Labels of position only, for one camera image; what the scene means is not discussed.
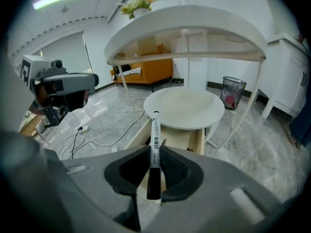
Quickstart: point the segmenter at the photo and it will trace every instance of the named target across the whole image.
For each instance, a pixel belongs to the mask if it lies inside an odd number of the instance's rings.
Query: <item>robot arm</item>
[[[35,95],[32,107],[44,114],[53,127],[68,112],[87,104],[89,89],[98,85],[96,74],[67,73],[61,60],[24,55],[20,77]]]

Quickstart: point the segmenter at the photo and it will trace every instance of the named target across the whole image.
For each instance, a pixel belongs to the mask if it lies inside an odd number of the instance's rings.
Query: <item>orange sofa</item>
[[[172,59],[147,61],[136,64],[131,64],[131,69],[141,67],[141,74],[131,74],[125,76],[126,83],[152,84],[157,81],[167,79],[173,76],[173,61]],[[121,77],[117,77],[114,83],[122,83]]]

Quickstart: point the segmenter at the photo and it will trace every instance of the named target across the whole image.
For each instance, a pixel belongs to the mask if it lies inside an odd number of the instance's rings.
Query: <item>ceiling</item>
[[[25,1],[9,29],[9,53],[12,55],[32,40],[62,25],[99,17],[109,21],[118,8],[117,3],[123,0],[63,0],[39,10],[33,8],[35,1],[38,0]]]

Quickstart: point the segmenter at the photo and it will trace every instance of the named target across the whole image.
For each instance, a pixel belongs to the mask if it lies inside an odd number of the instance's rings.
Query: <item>white cabinet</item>
[[[269,41],[260,84],[269,101],[262,117],[267,118],[274,106],[297,116],[305,104],[309,77],[307,51],[300,43],[286,34]]]

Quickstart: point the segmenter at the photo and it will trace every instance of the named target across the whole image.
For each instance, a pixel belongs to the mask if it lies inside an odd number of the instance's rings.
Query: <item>flower vase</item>
[[[146,8],[139,8],[137,10],[134,11],[134,16],[135,18],[139,18],[139,17],[142,17],[146,14],[148,14],[150,11]]]

